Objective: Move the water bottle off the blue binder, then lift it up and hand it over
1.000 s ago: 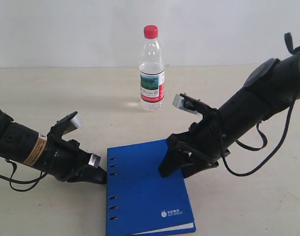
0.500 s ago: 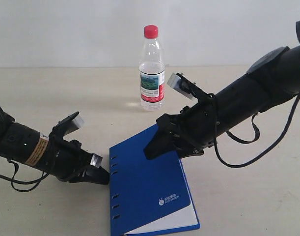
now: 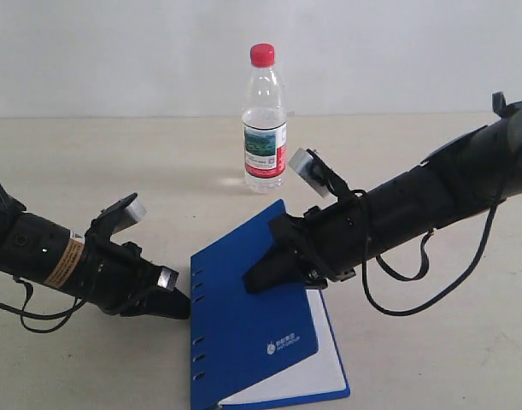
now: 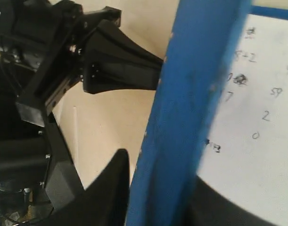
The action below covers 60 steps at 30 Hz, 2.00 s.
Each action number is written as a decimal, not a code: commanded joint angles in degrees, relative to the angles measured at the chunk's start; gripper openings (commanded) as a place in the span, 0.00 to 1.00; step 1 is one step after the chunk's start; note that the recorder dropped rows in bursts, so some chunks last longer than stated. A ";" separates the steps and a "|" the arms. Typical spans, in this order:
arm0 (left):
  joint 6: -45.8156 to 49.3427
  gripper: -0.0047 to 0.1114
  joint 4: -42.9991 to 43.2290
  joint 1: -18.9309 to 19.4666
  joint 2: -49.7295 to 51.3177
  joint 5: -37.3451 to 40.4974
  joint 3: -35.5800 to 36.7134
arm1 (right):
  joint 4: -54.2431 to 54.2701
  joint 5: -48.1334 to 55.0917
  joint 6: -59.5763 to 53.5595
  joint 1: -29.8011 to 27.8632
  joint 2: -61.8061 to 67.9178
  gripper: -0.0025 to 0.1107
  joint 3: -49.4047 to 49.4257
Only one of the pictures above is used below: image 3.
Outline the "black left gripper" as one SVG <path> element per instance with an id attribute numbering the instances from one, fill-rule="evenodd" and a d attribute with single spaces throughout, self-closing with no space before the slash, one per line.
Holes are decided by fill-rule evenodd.
<path id="1" fill-rule="evenodd" d="M 85 240 L 85 299 L 107 315 L 142 315 L 187 320 L 191 300 L 176 288 L 179 273 L 141 256 L 135 243 L 118 245 L 101 238 Z"/>

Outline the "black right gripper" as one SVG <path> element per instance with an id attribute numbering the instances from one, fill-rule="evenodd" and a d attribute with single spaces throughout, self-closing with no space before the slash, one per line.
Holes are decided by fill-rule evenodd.
<path id="1" fill-rule="evenodd" d="M 513 194 L 513 145 L 507 123 L 482 126 L 456 138 L 419 165 L 367 192 L 282 214 L 270 222 L 274 243 L 242 276 L 260 294 L 284 284 L 341 282 L 363 261 L 415 237 L 489 210 Z"/>

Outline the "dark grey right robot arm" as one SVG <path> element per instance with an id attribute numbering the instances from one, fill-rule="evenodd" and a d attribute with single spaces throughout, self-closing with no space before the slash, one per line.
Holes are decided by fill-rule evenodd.
<path id="1" fill-rule="evenodd" d="M 301 217 L 273 218 L 273 245 L 244 274 L 245 289 L 255 294 L 288 283 L 324 288 L 343 282 L 364 261 L 522 194 L 522 101 L 509 104 L 496 93 L 492 103 L 495 123 L 451 140 L 369 191 L 350 189 L 308 150 L 309 179 L 336 201 Z"/>

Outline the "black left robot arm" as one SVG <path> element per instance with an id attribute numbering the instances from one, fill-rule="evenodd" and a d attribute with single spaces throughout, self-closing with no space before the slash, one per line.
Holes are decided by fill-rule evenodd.
<path id="1" fill-rule="evenodd" d="M 177 271 L 112 236 L 146 214 L 137 193 L 104 208 L 83 234 L 30 213 L 0 183 L 0 272 L 90 303 L 111 316 L 188 319 L 191 300 Z"/>

